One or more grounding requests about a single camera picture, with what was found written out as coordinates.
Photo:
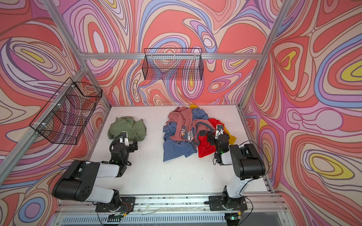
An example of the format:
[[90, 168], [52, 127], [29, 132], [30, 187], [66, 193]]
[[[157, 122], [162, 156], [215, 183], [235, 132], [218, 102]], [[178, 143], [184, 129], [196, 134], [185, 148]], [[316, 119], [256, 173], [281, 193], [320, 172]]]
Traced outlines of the light green cloth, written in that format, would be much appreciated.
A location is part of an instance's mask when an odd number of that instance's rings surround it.
[[130, 116], [117, 117], [110, 125], [107, 136], [109, 139], [114, 139], [122, 132], [126, 132], [131, 141], [143, 141], [147, 134], [147, 128], [143, 119], [136, 121]]

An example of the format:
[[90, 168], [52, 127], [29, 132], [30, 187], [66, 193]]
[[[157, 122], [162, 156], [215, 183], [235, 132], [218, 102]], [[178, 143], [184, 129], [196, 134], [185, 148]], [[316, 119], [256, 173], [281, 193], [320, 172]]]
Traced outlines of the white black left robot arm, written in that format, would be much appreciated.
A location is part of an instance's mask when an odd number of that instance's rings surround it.
[[110, 204], [114, 208], [122, 203], [119, 192], [95, 184], [100, 178], [120, 178], [124, 175], [129, 162], [129, 155], [138, 149], [138, 142], [127, 143], [118, 138], [110, 145], [110, 161], [89, 162], [73, 161], [65, 173], [56, 182], [52, 195], [61, 200], [95, 202]]

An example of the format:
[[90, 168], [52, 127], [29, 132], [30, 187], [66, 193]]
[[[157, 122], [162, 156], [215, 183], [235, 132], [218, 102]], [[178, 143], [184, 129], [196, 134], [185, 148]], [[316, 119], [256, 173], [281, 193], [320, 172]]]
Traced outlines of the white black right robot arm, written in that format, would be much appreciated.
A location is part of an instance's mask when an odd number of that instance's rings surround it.
[[246, 188], [266, 174], [262, 157], [253, 144], [231, 145], [229, 135], [221, 132], [215, 135], [209, 132], [207, 141], [216, 148], [213, 164], [232, 166], [234, 176], [220, 196], [209, 196], [205, 204], [211, 211], [247, 210]]

